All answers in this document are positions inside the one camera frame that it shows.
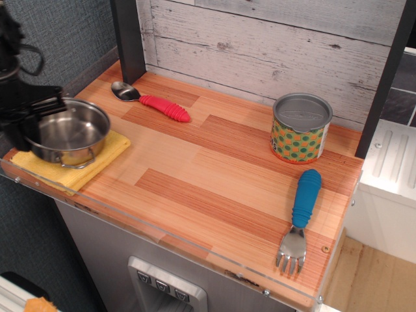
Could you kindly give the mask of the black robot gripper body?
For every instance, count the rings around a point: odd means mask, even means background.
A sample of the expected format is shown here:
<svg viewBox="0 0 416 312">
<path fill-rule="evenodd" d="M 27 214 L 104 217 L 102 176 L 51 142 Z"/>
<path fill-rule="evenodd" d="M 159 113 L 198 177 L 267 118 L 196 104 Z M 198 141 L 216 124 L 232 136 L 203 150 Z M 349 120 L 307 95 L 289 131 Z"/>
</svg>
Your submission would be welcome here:
<svg viewBox="0 0 416 312">
<path fill-rule="evenodd" d="M 62 92 L 60 86 L 32 85 L 19 77 L 1 80 L 1 127 L 65 111 Z"/>
</svg>

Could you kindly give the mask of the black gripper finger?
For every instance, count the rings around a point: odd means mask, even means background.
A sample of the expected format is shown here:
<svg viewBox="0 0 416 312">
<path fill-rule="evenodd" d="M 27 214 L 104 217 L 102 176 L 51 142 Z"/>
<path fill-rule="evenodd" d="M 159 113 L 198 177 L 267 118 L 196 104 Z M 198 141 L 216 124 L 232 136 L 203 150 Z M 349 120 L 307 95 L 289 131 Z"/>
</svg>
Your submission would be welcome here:
<svg viewBox="0 0 416 312">
<path fill-rule="evenodd" d="M 27 142 L 31 143 L 40 143 L 41 134 L 40 134 L 40 119 L 37 115 L 28 115 L 23 119 L 23 138 Z"/>
<path fill-rule="evenodd" d="M 25 140 L 19 125 L 2 125 L 8 141 L 19 151 L 31 151 L 31 145 Z"/>
</svg>

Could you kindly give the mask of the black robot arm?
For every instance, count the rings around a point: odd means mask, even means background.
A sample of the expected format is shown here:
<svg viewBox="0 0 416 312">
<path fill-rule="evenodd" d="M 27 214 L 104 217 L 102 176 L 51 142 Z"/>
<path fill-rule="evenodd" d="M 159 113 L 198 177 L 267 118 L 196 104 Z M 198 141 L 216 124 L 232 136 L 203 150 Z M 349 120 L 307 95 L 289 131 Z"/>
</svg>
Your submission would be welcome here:
<svg viewBox="0 0 416 312">
<path fill-rule="evenodd" d="M 40 141 L 42 118 L 65 111 L 66 105 L 61 86 L 39 86 L 21 80 L 20 71 L 37 76 L 44 67 L 42 52 L 22 44 L 23 38 L 21 25 L 1 1 L 1 130 L 15 148 L 30 151 L 31 142 Z M 18 55 L 22 50 L 39 54 L 37 69 L 29 72 L 20 66 Z"/>
</svg>

